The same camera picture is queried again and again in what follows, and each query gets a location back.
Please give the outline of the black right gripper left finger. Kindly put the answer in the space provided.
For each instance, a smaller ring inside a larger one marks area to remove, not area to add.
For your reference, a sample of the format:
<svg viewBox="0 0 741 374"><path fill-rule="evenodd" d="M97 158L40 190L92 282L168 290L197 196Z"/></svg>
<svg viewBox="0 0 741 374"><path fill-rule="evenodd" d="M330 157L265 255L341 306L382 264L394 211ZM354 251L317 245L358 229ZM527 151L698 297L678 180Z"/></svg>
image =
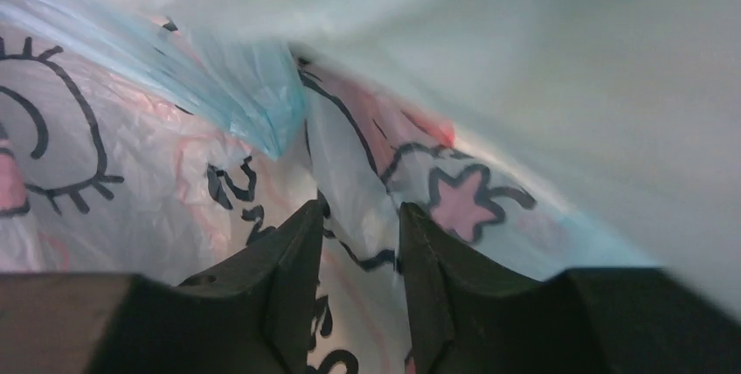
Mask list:
<svg viewBox="0 0 741 374"><path fill-rule="evenodd" d="M322 203L172 287L139 274L5 274L4 373L303 373Z"/></svg>

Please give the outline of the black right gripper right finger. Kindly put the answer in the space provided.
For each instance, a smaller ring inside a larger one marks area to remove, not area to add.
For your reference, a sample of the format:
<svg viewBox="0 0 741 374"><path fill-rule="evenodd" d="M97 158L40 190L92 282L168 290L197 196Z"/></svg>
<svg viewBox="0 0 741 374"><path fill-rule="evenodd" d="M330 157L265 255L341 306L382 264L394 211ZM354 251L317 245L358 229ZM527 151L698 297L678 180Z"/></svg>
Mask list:
<svg viewBox="0 0 741 374"><path fill-rule="evenodd" d="M400 260L419 373L737 373L740 327L646 267L503 267L402 204Z"/></svg>

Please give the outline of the light blue plastic bag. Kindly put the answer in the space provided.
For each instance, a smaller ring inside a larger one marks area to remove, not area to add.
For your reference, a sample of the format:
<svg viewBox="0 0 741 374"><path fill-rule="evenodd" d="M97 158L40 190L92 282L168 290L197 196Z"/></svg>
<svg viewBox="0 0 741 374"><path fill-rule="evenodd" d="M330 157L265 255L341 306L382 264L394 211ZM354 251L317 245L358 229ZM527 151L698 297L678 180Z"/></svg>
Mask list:
<svg viewBox="0 0 741 374"><path fill-rule="evenodd" d="M419 373L405 203L740 327L740 0L1 0L1 278L176 287L310 200L303 373Z"/></svg>

